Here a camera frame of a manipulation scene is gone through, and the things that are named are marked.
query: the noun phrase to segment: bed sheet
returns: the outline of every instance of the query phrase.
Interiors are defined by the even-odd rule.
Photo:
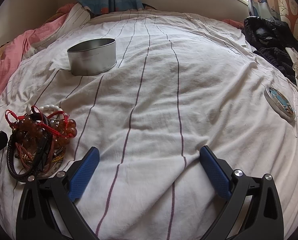
[[[102,37],[116,39],[117,65],[73,76],[67,49]],[[5,110],[32,105],[60,105],[76,120],[61,169],[100,150],[76,203],[99,239],[200,239],[224,204],[199,163],[204,145],[249,176],[273,175],[287,236],[298,225],[298,92],[248,48],[240,30],[196,14],[103,15],[21,63],[0,96],[0,130],[11,133]],[[267,103],[269,85],[296,109],[295,122]],[[22,190],[4,149],[0,223],[11,237]]]

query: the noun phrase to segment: tin lid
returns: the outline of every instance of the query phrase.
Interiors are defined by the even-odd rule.
[[[270,106],[281,118],[284,118],[287,122],[294,121],[296,117],[295,110],[282,93],[272,87],[266,87],[264,95]]]

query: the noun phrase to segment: pink blanket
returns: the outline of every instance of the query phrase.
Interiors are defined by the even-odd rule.
[[[32,49],[31,45],[43,41],[54,34],[63,25],[73,6],[74,4],[69,4],[61,7],[59,10],[66,12],[65,15],[35,30],[24,32],[8,44],[0,57],[0,95],[12,74],[19,67],[22,56]]]

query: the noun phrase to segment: silver bolt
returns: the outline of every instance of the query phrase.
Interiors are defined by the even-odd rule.
[[[28,181],[29,181],[29,182],[34,181],[34,176],[33,176],[33,175],[29,176],[29,177],[28,177]]]
[[[234,171],[234,174],[237,176],[237,177],[241,177],[243,175],[243,172],[241,170],[235,170]]]
[[[65,174],[66,174],[65,171],[59,171],[59,172],[57,173],[57,177],[58,177],[58,178],[62,178],[62,177],[64,177]]]
[[[271,176],[270,174],[266,174],[266,175],[265,175],[265,179],[266,179],[266,180],[272,180],[272,176]]]

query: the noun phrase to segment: metal tin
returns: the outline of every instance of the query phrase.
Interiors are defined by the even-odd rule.
[[[270,106],[281,118],[284,118],[287,122],[294,121],[296,117],[295,110],[282,93],[272,87],[266,87],[264,95]]]
[[[115,39],[84,41],[69,48],[68,57],[73,75],[96,75],[116,65],[116,41]]]

